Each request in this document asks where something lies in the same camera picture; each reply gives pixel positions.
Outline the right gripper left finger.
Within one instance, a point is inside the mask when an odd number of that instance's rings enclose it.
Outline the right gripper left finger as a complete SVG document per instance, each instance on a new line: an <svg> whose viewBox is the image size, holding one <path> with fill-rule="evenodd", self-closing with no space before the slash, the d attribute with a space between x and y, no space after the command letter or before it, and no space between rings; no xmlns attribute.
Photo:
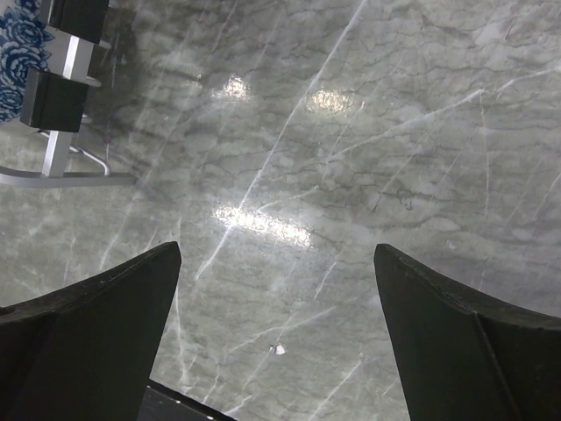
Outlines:
<svg viewBox="0 0 561 421"><path fill-rule="evenodd" d="M134 420L181 269L175 241L1 309L3 420Z"/></svg>

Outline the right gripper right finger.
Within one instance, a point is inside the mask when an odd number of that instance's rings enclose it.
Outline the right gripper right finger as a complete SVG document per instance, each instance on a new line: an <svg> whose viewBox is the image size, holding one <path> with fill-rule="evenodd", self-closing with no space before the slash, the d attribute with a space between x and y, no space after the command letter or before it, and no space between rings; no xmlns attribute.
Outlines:
<svg viewBox="0 0 561 421"><path fill-rule="evenodd" d="M376 282L413 420L558 420L560 320L439 274L388 244Z"/></svg>

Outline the white and blue floral bowl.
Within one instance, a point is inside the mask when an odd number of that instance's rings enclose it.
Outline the white and blue floral bowl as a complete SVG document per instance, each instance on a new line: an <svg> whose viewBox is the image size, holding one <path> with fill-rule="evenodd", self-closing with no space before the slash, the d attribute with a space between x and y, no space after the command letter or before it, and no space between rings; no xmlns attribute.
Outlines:
<svg viewBox="0 0 561 421"><path fill-rule="evenodd" d="M48 70L55 37L39 21L40 1L1 2L1 124L19 118L29 68Z"/></svg>

